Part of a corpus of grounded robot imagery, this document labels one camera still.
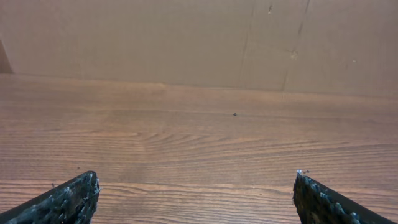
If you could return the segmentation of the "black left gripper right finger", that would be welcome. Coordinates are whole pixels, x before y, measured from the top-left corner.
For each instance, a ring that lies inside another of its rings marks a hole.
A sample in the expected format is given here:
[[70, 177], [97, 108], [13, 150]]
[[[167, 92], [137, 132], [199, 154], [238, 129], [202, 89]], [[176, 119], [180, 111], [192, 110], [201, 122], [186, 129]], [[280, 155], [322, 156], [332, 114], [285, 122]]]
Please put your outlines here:
[[297, 171], [293, 203], [302, 224], [395, 224]]

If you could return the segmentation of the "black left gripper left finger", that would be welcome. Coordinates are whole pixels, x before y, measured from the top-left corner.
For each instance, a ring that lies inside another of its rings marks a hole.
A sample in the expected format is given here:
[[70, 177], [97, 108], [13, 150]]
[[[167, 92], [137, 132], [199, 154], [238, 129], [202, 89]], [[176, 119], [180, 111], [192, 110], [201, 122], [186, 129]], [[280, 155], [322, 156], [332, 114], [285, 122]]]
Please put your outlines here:
[[5, 224], [90, 223], [98, 206], [99, 178], [87, 171], [1, 214]]

